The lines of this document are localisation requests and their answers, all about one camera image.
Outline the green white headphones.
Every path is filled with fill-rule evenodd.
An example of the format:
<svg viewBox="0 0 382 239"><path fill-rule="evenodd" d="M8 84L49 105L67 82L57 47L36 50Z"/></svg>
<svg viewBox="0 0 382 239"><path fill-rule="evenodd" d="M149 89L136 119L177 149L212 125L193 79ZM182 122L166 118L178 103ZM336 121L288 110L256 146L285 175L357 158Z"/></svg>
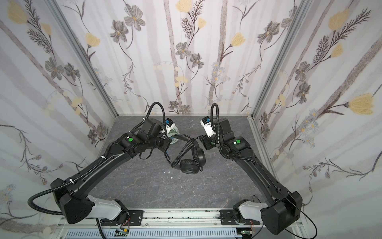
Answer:
<svg viewBox="0 0 382 239"><path fill-rule="evenodd" d="M174 126L167 134L168 138L170 139L170 144L175 144L179 141L174 135L179 134L179 129Z"/></svg>

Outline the black blue headphones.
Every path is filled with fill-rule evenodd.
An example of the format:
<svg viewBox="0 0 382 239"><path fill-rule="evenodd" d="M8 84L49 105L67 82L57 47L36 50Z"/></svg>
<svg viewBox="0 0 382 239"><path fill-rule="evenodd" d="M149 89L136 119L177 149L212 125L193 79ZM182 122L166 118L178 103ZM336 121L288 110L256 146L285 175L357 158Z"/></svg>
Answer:
<svg viewBox="0 0 382 239"><path fill-rule="evenodd" d="M200 135L194 138L186 134L176 134L174 137L185 141L186 144L174 160L171 160L167 151L164 152L164 156L170 166L185 174L194 175L198 172L202 172L204 170L204 165L206 164L206 156L204 150L200 147L197 141L202 136Z"/></svg>

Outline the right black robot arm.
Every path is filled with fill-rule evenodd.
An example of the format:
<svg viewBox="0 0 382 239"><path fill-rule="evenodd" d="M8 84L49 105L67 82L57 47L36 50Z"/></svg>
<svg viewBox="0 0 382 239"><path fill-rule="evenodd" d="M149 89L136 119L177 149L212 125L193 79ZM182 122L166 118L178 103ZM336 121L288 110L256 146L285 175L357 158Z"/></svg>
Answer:
<svg viewBox="0 0 382 239"><path fill-rule="evenodd" d="M262 193L265 202L254 203L243 200L234 205L240 220L261 222L274 235L286 230L299 220L302 197L283 186L255 155L248 141L235 136L226 118L204 117L201 125L206 135L201 142L206 150L219 149L222 157L235 161L250 177Z"/></svg>

